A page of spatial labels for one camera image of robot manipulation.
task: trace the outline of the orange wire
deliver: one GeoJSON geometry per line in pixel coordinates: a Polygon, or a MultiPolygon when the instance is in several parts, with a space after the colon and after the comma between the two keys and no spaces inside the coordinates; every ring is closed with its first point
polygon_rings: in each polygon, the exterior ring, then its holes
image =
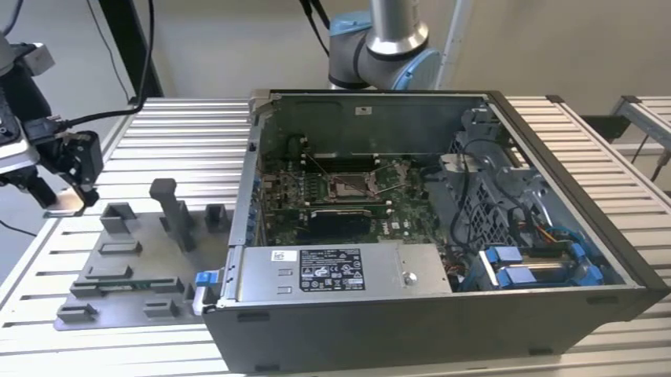
{"type": "Polygon", "coordinates": [[[550,236],[550,234],[548,232],[545,232],[545,230],[538,226],[536,225],[536,228],[537,230],[542,233],[542,236],[545,236],[545,238],[552,241],[552,242],[558,242],[556,241],[554,237],[550,236]]]}

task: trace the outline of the black pole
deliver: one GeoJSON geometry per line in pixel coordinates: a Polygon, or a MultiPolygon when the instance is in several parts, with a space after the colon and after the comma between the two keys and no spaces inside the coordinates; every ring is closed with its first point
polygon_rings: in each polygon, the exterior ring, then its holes
{"type": "MultiPolygon", "coordinates": [[[[114,38],[115,48],[123,61],[129,81],[137,93],[142,76],[143,57],[146,55],[146,40],[133,0],[99,0],[99,8],[102,9],[111,37],[114,38]]],[[[162,97],[163,91],[159,86],[158,76],[155,75],[153,60],[149,61],[145,80],[143,92],[146,93],[146,97],[162,97]]]]}

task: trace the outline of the metal table surface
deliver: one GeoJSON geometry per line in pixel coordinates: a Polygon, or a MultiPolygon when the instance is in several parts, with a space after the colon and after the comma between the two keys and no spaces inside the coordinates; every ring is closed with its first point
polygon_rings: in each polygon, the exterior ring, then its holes
{"type": "MultiPolygon", "coordinates": [[[[564,104],[544,97],[509,100],[671,285],[668,198],[564,104]]],[[[158,210],[147,195],[157,177],[177,180],[190,208],[234,203],[247,126],[245,100],[150,100],[134,119],[121,119],[105,141],[99,202],[79,218],[46,221],[0,287],[0,373],[227,374],[202,324],[57,332],[51,321],[95,243],[106,203],[158,210]]],[[[671,375],[671,297],[636,320],[601,326],[557,357],[306,375],[671,375]]]]}
{"type": "Polygon", "coordinates": [[[624,96],[612,113],[622,115],[671,151],[671,97],[624,96]]]}

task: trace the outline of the label sticker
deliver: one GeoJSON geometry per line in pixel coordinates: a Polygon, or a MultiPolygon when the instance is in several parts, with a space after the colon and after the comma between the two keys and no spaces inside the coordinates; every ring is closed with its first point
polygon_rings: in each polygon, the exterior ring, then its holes
{"type": "Polygon", "coordinates": [[[297,261],[296,250],[273,250],[270,254],[270,261],[273,262],[294,262],[297,261]]]}
{"type": "Polygon", "coordinates": [[[304,292],[365,289],[360,249],[301,250],[300,264],[304,292]]]}

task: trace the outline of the power supply label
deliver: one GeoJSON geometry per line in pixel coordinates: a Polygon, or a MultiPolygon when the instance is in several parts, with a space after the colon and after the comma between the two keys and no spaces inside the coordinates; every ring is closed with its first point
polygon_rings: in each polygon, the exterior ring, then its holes
{"type": "Polygon", "coordinates": [[[301,250],[304,292],[362,291],[364,265],[360,249],[301,250]]]}

